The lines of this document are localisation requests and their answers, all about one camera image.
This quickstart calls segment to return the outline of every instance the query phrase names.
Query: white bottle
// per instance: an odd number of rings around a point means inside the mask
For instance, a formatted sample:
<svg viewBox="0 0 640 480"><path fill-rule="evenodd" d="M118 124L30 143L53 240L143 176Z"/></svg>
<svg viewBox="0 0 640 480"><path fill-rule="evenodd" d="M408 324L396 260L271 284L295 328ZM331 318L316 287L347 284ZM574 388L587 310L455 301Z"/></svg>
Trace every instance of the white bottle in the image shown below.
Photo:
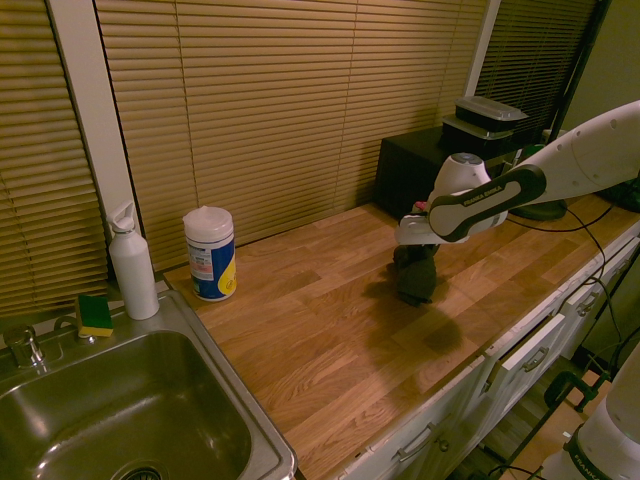
<svg viewBox="0 0 640 480"><path fill-rule="evenodd" d="M115 237L109 253L124 308L134 320L144 320L156 314L160 305L149 257L149 246L135 230L133 202L124 202L107 215Z"/></svg>

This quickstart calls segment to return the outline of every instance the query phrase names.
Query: green scouring pad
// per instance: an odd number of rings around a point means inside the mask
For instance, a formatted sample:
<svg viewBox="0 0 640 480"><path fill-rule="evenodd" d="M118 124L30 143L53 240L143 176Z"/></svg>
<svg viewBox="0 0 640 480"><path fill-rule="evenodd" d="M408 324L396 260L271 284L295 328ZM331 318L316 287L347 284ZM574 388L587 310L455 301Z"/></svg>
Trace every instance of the green scouring pad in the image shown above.
<svg viewBox="0 0 640 480"><path fill-rule="evenodd" d="M109 337L113 333L106 298L79 295L76 300L76 319L80 336Z"/></svg>

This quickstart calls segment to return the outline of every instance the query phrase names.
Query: window blind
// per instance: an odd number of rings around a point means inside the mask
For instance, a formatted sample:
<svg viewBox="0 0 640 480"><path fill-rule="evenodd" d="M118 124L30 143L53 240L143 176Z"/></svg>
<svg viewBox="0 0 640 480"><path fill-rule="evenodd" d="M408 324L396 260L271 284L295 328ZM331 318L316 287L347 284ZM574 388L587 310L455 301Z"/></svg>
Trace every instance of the window blind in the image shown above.
<svg viewBox="0 0 640 480"><path fill-rule="evenodd" d="M98 199L44 0L0 0L0 317L106 292Z"/></svg>
<svg viewBox="0 0 640 480"><path fill-rule="evenodd" d="M514 139L535 143L553 122L597 0L502 0L476 95L529 118Z"/></svg>
<svg viewBox="0 0 640 480"><path fill-rule="evenodd" d="M370 200L380 140L463 92L485 0L96 0L154 266L182 216L238 244Z"/></svg>

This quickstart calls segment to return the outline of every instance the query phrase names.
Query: wood grain surface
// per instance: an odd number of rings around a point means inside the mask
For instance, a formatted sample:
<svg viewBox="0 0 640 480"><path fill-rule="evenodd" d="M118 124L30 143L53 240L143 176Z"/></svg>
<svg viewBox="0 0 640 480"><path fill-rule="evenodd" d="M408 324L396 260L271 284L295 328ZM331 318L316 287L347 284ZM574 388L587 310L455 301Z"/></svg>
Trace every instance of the wood grain surface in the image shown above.
<svg viewBox="0 0 640 480"><path fill-rule="evenodd" d="M588 222L608 205L571 208ZM591 231L604 247L639 219L615 208ZM221 303L192 293L188 267L166 274L309 480L339 473L598 253L584 230L505 222L442 246L434 301L414 308L395 293L395 224L366 205L238 248L238 289Z"/></svg>

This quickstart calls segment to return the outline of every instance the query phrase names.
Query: faucet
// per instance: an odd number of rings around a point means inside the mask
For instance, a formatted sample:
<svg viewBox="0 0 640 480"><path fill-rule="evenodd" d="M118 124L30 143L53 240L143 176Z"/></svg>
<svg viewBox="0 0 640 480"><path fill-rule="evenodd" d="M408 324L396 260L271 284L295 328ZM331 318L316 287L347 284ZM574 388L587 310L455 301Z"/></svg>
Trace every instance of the faucet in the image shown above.
<svg viewBox="0 0 640 480"><path fill-rule="evenodd" d="M36 340L36 331L31 325L17 325L2 334L18 367L34 367L44 363L44 352Z"/></svg>

